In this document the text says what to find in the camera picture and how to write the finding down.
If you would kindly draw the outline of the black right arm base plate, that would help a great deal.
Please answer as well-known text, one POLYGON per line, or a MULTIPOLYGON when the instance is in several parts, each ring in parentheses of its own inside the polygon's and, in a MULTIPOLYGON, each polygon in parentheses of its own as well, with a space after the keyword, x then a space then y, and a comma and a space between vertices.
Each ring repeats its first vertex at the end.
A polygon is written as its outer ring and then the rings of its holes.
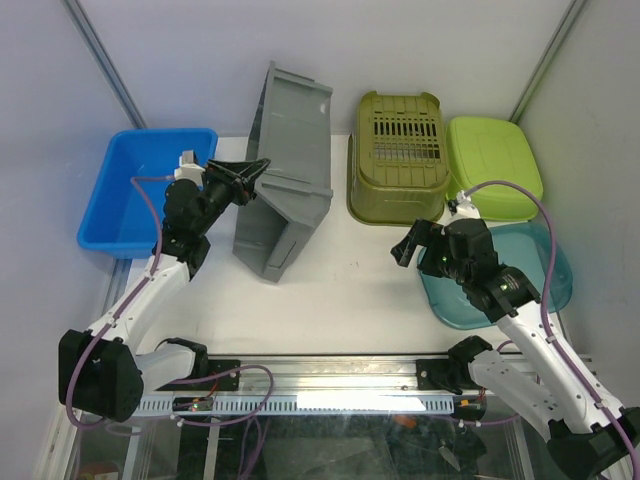
POLYGON ((469 365, 449 358, 415 361, 417 388, 420 391, 444 390, 462 395, 466 390, 480 390, 469 373, 469 365))

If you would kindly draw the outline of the aluminium corner post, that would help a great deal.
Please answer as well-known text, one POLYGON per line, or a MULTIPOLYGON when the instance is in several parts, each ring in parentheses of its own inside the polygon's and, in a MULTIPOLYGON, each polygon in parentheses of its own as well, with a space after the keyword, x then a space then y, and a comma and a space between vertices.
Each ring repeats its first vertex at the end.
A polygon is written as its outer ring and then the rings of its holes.
POLYGON ((551 71, 556 59, 589 4, 589 0, 571 0, 568 3, 566 10, 508 117, 509 122, 519 124, 523 119, 537 92, 541 88, 545 77, 551 71))
POLYGON ((61 4, 132 127, 135 129, 147 128, 147 122, 81 2, 78 0, 62 0, 61 4))

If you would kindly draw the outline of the teal transparent tub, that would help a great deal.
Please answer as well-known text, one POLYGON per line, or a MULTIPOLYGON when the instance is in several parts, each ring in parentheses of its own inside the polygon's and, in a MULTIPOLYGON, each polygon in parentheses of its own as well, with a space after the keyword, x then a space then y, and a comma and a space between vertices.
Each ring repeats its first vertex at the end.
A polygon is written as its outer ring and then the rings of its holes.
MULTIPOLYGON (((492 226, 494 249, 499 260, 521 270, 534 287, 541 291, 551 253, 550 236, 545 226, 523 222, 492 226)), ((475 309, 462 289, 452 280, 420 275, 423 288, 434 315, 445 325, 457 330, 474 330, 491 325, 484 314, 475 309)), ((560 249, 556 249, 548 311, 555 313, 569 303, 573 292, 573 273, 560 249)))

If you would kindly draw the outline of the left aluminium corner post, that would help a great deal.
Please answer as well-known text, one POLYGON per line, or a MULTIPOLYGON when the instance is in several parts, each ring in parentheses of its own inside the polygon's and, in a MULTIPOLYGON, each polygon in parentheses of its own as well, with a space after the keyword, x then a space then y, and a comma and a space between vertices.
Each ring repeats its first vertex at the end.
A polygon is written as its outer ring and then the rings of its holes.
POLYGON ((132 127, 135 129, 147 128, 147 122, 81 2, 78 0, 62 0, 61 4, 132 127))

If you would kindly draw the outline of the right aluminium corner post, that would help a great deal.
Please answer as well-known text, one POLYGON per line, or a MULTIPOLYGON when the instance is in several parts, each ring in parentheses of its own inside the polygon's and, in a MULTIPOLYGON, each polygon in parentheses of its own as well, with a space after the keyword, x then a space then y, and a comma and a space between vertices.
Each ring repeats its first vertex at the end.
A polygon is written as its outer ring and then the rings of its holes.
POLYGON ((551 71, 556 59, 589 4, 589 0, 571 0, 568 3, 566 10, 508 117, 509 122, 519 124, 523 119, 537 92, 541 88, 545 77, 551 71))

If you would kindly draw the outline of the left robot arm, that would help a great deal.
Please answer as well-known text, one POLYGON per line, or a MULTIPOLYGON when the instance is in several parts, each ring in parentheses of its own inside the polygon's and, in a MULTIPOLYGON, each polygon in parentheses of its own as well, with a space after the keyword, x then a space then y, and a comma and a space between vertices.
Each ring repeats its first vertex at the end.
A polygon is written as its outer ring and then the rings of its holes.
POLYGON ((137 350, 162 307, 195 277, 210 242, 207 232, 230 205, 255 196, 270 159, 201 165, 191 151, 168 176, 161 211, 153 211, 157 242, 148 262, 123 296, 86 330, 70 329, 58 346, 58 393, 74 426, 78 411, 101 423, 131 418, 142 397, 167 385, 198 388, 217 380, 204 345, 169 338, 148 354, 137 350))

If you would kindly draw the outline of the grey plastic crate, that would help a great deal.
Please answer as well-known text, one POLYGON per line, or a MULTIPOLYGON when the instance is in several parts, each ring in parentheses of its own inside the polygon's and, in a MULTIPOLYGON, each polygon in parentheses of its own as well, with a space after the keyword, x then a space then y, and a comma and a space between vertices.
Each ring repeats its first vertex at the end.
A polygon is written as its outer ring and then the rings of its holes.
POLYGON ((256 198, 238 210, 233 254, 277 283, 329 212, 333 90, 271 62, 245 158, 268 158, 256 198))

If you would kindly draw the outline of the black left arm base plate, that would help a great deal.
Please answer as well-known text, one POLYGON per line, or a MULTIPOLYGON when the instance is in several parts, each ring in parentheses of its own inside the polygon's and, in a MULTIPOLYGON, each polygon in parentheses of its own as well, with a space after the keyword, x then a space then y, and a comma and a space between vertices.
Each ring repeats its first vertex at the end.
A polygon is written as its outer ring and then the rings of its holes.
POLYGON ((213 380, 197 381, 197 376, 192 376, 186 384, 166 384, 158 388, 158 391, 204 391, 209 392, 236 392, 239 390, 240 374, 235 372, 229 375, 223 373, 240 367, 239 359, 209 359, 207 370, 201 378, 215 376, 213 380))

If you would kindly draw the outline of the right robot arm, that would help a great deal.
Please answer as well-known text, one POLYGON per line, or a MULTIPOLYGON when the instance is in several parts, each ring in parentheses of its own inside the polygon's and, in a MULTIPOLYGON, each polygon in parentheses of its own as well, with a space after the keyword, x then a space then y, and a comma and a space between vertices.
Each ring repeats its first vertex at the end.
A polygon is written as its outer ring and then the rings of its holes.
POLYGON ((391 254, 406 267, 417 247, 424 249, 419 271, 460 285, 471 305, 509 338, 541 379, 528 379, 474 335, 449 349, 443 388, 457 393, 475 384, 493 392, 535 428, 570 479, 590 479, 634 453, 638 408, 625 407, 611 395, 557 333, 526 275, 500 262, 483 220, 440 225, 418 219, 391 254))

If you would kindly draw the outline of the olive green slotted basket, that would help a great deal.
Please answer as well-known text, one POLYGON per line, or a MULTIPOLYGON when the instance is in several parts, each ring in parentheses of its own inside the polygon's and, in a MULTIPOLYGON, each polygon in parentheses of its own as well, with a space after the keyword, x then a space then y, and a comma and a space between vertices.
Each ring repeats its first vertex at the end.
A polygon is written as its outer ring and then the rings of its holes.
POLYGON ((451 178, 439 99, 366 93, 349 138, 347 206, 368 225, 435 221, 451 178))

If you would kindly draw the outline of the blue plastic tub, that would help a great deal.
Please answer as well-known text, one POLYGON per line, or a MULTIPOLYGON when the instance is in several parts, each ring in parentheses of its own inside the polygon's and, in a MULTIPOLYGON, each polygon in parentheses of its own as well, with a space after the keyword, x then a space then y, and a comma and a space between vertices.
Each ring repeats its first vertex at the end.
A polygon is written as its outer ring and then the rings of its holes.
POLYGON ((160 218, 171 175, 183 151, 200 163, 215 154, 218 135, 209 128, 136 129, 112 137, 77 232, 83 249, 116 259, 146 259, 157 241, 154 218, 131 183, 136 177, 160 218))

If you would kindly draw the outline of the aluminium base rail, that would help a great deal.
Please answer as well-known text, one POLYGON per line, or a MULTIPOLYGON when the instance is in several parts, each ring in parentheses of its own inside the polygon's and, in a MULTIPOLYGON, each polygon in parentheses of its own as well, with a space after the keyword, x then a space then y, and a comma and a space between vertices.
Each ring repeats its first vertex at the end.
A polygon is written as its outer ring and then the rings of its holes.
POLYGON ((237 361, 248 369, 239 375, 227 396, 256 396, 267 392, 269 378, 260 365, 272 372, 275 396, 295 396, 312 391, 369 391, 376 394, 447 395, 430 380, 428 362, 444 360, 444 354, 413 355, 213 355, 210 359, 237 361))

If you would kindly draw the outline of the lime green plastic basin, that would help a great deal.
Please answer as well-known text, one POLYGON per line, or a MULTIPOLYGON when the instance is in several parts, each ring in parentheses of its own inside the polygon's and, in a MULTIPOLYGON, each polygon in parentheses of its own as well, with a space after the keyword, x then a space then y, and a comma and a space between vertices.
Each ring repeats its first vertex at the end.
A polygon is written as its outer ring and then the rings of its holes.
MULTIPOLYGON (((491 180, 517 184, 537 198, 543 184, 529 143, 519 126, 500 119, 460 116, 446 130, 451 170, 447 197, 491 180)), ((472 195, 473 204, 489 221, 521 222, 538 214, 526 195, 506 186, 487 186, 472 195)))

